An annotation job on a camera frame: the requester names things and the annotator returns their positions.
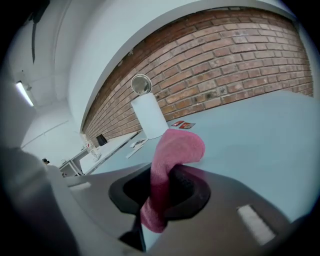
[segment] ceiling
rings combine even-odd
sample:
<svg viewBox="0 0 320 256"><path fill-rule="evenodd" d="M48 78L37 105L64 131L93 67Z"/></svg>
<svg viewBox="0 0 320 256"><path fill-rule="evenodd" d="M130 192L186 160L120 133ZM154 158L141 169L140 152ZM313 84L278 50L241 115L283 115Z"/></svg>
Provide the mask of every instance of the ceiling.
<svg viewBox="0 0 320 256"><path fill-rule="evenodd" d="M7 52L16 81L29 86L34 106L48 106L67 97L69 71L86 22L104 0L51 0L35 31L35 60L32 58L33 22L22 26Z"/></svg>

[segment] pink sock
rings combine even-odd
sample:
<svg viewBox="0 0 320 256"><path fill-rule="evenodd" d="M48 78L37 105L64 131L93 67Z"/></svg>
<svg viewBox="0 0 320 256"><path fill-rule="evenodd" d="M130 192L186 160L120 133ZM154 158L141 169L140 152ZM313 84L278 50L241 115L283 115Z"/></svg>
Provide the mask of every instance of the pink sock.
<svg viewBox="0 0 320 256"><path fill-rule="evenodd" d="M170 207L169 172L175 165L200 161L205 153L202 139L189 131L168 129L155 149L151 164L150 196L140 210L141 223L161 233L166 223L164 212Z"/></svg>

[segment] brick wall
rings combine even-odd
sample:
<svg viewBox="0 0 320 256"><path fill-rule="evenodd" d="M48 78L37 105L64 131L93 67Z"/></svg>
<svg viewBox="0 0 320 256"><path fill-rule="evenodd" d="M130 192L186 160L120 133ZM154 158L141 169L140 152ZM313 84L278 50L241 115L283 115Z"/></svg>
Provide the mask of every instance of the brick wall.
<svg viewBox="0 0 320 256"><path fill-rule="evenodd" d="M140 42L95 98L83 131L96 143L141 130L131 78L145 74L172 120L276 90L313 96L309 61L292 23L257 10L209 10L180 18Z"/></svg>

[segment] fluorescent light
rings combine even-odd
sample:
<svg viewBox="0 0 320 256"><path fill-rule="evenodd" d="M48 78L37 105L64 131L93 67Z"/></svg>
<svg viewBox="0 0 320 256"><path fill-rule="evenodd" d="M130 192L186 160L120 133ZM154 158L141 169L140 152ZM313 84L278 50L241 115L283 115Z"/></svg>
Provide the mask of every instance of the fluorescent light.
<svg viewBox="0 0 320 256"><path fill-rule="evenodd" d="M28 96L24 86L22 85L22 83L21 82L17 82L15 86L18 88L19 92L25 98L25 100L29 103L29 105L31 107L33 107L34 104L32 103L31 99L29 98L29 96Z"/></svg>

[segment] red card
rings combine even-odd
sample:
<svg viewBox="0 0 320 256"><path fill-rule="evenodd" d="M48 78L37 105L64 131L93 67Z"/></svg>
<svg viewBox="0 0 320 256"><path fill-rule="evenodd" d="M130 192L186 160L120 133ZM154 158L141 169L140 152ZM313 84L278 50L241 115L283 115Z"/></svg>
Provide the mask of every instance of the red card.
<svg viewBox="0 0 320 256"><path fill-rule="evenodd" d="M194 125L194 122L185 122L183 125L179 127L179 129L190 129Z"/></svg>
<svg viewBox="0 0 320 256"><path fill-rule="evenodd" d="M175 122L174 124L172 124L171 126L179 126L183 123L184 121L178 121L178 122Z"/></svg>

